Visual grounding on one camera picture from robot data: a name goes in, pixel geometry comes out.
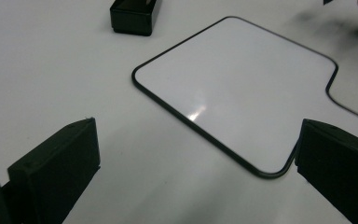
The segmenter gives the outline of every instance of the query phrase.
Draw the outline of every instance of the white surface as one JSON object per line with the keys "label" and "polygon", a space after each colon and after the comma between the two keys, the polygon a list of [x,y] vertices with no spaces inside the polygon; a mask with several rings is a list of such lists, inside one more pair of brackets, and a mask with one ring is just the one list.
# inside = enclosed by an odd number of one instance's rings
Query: white surface
{"label": "white surface", "polygon": [[[0,0],[1,184],[12,162],[93,116],[102,169],[65,223],[348,223],[295,166],[273,181],[250,175],[133,87],[131,71],[234,15],[331,56],[350,86],[351,40],[326,23],[358,27],[354,0],[163,0],[150,37],[114,34],[112,3]],[[358,118],[342,113],[341,128],[358,135]]]}
{"label": "white surface", "polygon": [[302,119],[340,112],[324,103],[335,70],[320,54],[228,18],[141,67],[135,77],[258,170],[277,173]]}

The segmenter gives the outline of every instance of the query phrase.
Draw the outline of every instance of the whiteboard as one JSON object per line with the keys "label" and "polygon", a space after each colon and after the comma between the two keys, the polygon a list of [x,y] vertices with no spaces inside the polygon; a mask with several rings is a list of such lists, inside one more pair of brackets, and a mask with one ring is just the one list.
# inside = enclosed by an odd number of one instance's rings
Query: whiteboard
{"label": "whiteboard", "polygon": [[322,54],[227,17],[138,66],[132,80],[239,164],[272,178],[290,165],[302,119],[323,114],[336,72]]}

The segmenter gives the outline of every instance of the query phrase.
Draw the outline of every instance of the black box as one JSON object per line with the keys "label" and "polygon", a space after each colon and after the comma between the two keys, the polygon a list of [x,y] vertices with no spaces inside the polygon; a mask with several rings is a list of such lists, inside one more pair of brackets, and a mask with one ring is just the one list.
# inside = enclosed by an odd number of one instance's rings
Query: black box
{"label": "black box", "polygon": [[296,165],[335,208],[350,222],[358,223],[358,137],[330,124],[304,119]]}
{"label": "black box", "polygon": [[131,35],[151,35],[161,0],[116,0],[110,7],[113,30]]}

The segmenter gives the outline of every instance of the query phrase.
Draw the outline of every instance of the table surface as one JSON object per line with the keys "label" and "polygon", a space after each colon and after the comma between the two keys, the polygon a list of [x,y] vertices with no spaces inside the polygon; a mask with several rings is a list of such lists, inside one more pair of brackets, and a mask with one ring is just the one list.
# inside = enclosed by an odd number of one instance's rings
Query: table surface
{"label": "table surface", "polygon": [[[131,72],[238,16],[333,58],[332,94],[358,111],[356,1],[163,0],[149,37],[113,33],[112,4],[0,0],[1,185],[29,150],[94,117],[102,169],[64,223],[349,223],[294,165],[275,180],[251,175],[137,90]],[[358,135],[346,113],[342,128]]]}

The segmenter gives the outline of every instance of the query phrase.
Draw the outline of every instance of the white table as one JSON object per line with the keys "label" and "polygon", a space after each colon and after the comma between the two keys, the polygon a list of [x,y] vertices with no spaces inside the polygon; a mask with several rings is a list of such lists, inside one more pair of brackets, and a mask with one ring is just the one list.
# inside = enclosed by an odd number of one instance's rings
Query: white table
{"label": "white table", "polygon": [[275,180],[248,173],[137,90],[131,72],[233,15],[335,59],[336,95],[358,109],[354,0],[163,0],[150,37],[113,33],[112,3],[0,0],[1,185],[29,150],[94,117],[102,169],[65,223],[348,222],[294,165]]}

